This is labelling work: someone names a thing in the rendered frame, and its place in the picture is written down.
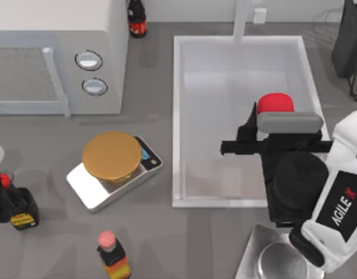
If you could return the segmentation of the black stand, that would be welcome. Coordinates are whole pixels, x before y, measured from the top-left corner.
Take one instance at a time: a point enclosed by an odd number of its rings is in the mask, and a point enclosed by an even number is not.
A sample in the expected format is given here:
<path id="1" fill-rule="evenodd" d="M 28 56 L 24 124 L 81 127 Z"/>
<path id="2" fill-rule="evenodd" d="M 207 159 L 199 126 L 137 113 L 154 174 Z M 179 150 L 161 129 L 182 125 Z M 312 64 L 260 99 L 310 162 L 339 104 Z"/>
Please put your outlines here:
<path id="1" fill-rule="evenodd" d="M 344 1 L 331 61 L 337 77 L 347 80 L 349 96 L 357 102 L 357 94 L 354 93 L 357 77 L 357 3 L 354 0 Z"/>

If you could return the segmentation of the silver kitchen scale with display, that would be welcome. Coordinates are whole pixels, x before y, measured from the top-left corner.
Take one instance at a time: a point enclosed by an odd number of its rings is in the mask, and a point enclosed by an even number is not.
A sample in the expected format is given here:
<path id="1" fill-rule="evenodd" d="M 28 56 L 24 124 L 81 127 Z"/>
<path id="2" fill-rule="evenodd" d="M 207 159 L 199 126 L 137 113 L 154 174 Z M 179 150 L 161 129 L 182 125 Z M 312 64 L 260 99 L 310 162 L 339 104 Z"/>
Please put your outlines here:
<path id="1" fill-rule="evenodd" d="M 141 145 L 142 159 L 129 177 L 118 181 L 99 180 L 86 171 L 82 161 L 68 173 L 67 182 L 89 211 L 96 212 L 116 201 L 162 168 L 163 162 L 155 151 L 141 137 L 133 136 Z"/>

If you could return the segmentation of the pale grey rounded box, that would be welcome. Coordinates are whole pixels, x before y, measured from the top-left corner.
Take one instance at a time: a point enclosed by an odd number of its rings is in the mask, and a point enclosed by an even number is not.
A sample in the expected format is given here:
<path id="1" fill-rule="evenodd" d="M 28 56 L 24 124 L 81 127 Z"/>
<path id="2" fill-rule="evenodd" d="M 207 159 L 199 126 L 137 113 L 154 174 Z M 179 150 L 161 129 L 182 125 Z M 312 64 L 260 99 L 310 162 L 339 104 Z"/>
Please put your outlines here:
<path id="1" fill-rule="evenodd" d="M 324 124 L 313 112 L 264 112 L 256 119 L 258 130 L 265 134 L 314 134 Z"/>

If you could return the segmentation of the tall white tap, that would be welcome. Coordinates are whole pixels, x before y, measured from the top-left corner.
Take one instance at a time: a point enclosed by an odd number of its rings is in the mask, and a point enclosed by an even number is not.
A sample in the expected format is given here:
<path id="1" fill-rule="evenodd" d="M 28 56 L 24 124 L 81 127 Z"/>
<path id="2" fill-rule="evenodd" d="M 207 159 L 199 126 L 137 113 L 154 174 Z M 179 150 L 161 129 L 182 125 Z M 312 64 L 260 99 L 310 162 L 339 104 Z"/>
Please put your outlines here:
<path id="1" fill-rule="evenodd" d="M 240 44 L 242 42 L 250 2 L 251 0 L 235 1 L 235 17 L 233 24 L 233 42 L 235 44 Z"/>

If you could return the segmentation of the dark bottle with pink cap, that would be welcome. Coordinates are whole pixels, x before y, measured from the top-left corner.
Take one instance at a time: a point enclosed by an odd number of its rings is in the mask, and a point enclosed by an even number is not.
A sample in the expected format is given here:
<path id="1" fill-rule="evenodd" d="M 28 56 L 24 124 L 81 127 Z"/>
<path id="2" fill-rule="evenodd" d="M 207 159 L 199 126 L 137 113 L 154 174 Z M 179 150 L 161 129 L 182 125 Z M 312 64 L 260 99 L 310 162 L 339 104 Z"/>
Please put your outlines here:
<path id="1" fill-rule="evenodd" d="M 109 279 L 130 278 L 131 270 L 126 252 L 113 231 L 100 232 L 97 252 Z"/>

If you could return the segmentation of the red round object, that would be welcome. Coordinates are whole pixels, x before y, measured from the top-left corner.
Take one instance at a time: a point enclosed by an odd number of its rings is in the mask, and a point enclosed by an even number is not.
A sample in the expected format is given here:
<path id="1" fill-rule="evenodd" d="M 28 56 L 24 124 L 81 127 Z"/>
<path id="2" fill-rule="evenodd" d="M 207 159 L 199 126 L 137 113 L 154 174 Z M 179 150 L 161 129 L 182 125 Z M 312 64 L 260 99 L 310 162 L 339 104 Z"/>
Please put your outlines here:
<path id="1" fill-rule="evenodd" d="M 294 101 L 283 92 L 271 92 L 265 94 L 258 100 L 258 114 L 265 112 L 293 112 Z"/>

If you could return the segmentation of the pale microwave door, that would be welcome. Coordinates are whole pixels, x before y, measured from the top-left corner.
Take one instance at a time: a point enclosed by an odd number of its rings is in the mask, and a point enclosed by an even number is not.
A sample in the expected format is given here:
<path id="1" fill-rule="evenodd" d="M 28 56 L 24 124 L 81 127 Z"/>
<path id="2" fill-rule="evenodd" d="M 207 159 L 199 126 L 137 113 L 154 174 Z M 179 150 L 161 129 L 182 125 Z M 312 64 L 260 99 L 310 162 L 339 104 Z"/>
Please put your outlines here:
<path id="1" fill-rule="evenodd" d="M 64 115 L 42 54 L 45 47 L 54 51 L 69 101 L 59 36 L 53 31 L 0 30 L 0 115 Z"/>

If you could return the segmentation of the pale microwave oven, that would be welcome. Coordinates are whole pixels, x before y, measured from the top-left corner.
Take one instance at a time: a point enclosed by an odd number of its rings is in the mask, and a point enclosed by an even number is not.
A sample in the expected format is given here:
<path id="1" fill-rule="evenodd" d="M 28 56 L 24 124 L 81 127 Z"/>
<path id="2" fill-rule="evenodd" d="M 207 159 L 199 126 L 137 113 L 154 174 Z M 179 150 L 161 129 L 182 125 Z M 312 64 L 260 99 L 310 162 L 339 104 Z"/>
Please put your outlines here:
<path id="1" fill-rule="evenodd" d="M 71 115 L 117 115 L 122 109 L 128 52 L 126 0 L 0 0 L 0 30 L 53 31 L 59 36 Z M 94 51 L 96 71 L 79 68 L 75 55 Z M 82 82 L 99 78 L 108 90 L 92 96 Z"/>

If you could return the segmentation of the black bottle with red cap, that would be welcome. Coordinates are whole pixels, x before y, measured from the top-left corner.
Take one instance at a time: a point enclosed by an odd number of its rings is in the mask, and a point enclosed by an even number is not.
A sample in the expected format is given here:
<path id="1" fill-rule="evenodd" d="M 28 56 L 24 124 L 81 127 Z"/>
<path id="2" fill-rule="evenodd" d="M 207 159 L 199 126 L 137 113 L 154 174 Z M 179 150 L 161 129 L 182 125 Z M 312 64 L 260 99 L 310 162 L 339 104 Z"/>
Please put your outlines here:
<path id="1" fill-rule="evenodd" d="M 24 187 L 16 188 L 13 180 L 6 174 L 0 174 L 2 188 L 13 205 L 10 223 L 17 230 L 25 230 L 39 225 L 39 209 L 32 193 Z"/>

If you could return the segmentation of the round grey microwave knob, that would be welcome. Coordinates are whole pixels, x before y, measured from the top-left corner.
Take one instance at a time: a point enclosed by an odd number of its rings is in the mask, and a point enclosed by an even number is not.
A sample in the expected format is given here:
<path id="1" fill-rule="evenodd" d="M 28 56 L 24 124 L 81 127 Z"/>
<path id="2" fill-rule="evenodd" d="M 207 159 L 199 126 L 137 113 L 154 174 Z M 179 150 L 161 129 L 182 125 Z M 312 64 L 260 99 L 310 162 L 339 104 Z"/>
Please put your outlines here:
<path id="1" fill-rule="evenodd" d="M 85 93 L 92 96 L 101 96 L 108 90 L 106 82 L 99 78 L 84 80 L 81 86 Z"/>
<path id="2" fill-rule="evenodd" d="M 86 71 L 96 71 L 103 65 L 103 60 L 99 54 L 94 51 L 86 50 L 75 55 L 77 66 Z"/>

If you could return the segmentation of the small white tap lever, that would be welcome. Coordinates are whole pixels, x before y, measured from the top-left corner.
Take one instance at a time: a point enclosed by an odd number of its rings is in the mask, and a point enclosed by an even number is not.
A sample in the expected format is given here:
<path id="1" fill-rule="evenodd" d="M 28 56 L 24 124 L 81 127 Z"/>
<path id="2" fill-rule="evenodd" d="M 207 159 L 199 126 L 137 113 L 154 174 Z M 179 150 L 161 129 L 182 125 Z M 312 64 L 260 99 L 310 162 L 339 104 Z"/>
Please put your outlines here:
<path id="1" fill-rule="evenodd" d="M 267 18 L 267 9 L 266 8 L 255 8 L 253 24 L 264 24 Z"/>

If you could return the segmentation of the white sink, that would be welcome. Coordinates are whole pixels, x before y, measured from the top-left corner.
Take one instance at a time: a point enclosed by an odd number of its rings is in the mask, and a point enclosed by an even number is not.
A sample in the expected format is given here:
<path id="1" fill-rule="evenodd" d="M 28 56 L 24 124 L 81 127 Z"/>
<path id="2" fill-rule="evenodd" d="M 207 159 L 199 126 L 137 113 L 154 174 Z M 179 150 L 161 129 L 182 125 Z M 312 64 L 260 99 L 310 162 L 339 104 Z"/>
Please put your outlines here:
<path id="1" fill-rule="evenodd" d="M 299 112 L 322 113 L 303 38 L 176 36 L 172 205 L 264 208 L 258 155 L 221 155 L 264 94 L 290 95 Z"/>

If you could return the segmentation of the dark bottle with red label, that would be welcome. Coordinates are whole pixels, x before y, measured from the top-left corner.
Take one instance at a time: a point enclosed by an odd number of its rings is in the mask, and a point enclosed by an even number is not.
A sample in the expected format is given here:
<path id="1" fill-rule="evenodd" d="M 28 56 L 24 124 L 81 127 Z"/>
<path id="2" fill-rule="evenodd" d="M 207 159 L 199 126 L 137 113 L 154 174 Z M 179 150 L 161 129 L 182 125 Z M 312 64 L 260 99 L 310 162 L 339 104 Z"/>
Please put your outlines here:
<path id="1" fill-rule="evenodd" d="M 129 0 L 127 5 L 129 32 L 134 38 L 143 38 L 147 34 L 147 17 L 142 0 Z"/>

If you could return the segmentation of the round metal bowl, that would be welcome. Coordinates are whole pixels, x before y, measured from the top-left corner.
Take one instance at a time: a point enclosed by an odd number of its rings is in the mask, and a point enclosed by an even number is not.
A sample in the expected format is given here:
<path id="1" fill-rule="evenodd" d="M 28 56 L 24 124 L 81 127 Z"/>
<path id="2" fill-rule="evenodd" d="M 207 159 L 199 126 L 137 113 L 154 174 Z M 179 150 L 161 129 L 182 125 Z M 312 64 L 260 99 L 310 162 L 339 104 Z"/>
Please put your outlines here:
<path id="1" fill-rule="evenodd" d="M 290 244 L 275 242 L 265 247 L 258 258 L 260 279 L 308 279 L 308 264 Z"/>

